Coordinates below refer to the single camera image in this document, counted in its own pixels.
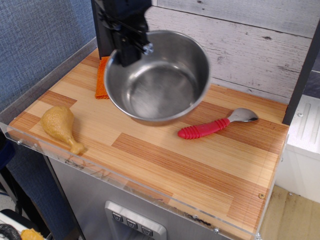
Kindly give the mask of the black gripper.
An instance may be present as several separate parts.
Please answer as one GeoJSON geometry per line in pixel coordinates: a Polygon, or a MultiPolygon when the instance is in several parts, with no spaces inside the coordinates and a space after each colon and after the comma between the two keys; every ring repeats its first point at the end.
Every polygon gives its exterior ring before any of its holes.
{"type": "Polygon", "coordinates": [[[146,11],[152,6],[151,0],[100,0],[98,6],[102,24],[111,33],[123,67],[140,60],[142,54],[153,53],[145,18],[146,11]]]}

